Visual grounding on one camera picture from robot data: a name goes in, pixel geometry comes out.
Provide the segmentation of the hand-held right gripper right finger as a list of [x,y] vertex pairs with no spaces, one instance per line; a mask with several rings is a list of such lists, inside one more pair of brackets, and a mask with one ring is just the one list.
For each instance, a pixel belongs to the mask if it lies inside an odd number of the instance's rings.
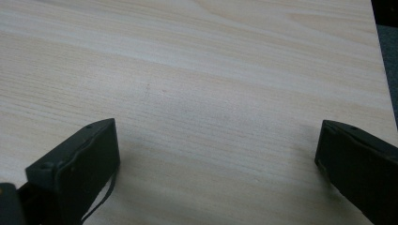
[[325,120],[314,162],[374,225],[398,225],[398,147],[360,128]]

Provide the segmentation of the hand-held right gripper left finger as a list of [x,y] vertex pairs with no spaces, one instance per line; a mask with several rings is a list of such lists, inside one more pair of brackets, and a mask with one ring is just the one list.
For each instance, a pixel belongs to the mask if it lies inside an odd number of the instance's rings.
[[115,120],[89,124],[25,169],[43,203],[42,225],[81,225],[120,165]]

